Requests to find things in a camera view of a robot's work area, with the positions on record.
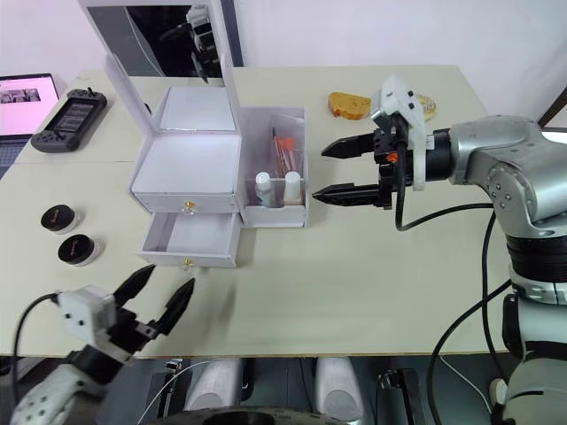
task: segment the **laptop screen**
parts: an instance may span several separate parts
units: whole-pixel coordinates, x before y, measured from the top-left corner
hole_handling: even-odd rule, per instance
[[[0,140],[30,137],[57,101],[48,73],[0,77]]]

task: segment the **drawer knob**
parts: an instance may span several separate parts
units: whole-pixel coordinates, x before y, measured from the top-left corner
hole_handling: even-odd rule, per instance
[[[191,267],[193,267],[193,260],[192,259],[185,259],[183,261],[183,270],[187,271]]]
[[[197,204],[191,201],[186,201],[181,211],[183,214],[193,215],[197,212]]]

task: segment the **white wall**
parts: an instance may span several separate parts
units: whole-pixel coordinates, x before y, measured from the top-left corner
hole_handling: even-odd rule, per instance
[[[532,118],[567,84],[564,0],[236,4],[248,66],[457,64],[490,113]],[[51,72],[62,89],[103,57],[77,0],[0,0],[0,74]]]
[[[241,0],[249,66],[458,65],[490,113],[539,118],[567,85],[564,0]]]

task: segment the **laptop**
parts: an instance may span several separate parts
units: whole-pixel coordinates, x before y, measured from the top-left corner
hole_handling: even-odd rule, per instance
[[[0,178],[57,101],[50,73],[0,76]]]

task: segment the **orange component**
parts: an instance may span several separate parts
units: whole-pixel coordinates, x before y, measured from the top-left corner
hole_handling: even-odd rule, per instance
[[[386,157],[386,160],[387,160],[388,162],[393,162],[393,163],[398,162],[398,152],[394,152],[394,153],[389,154],[389,155]]]

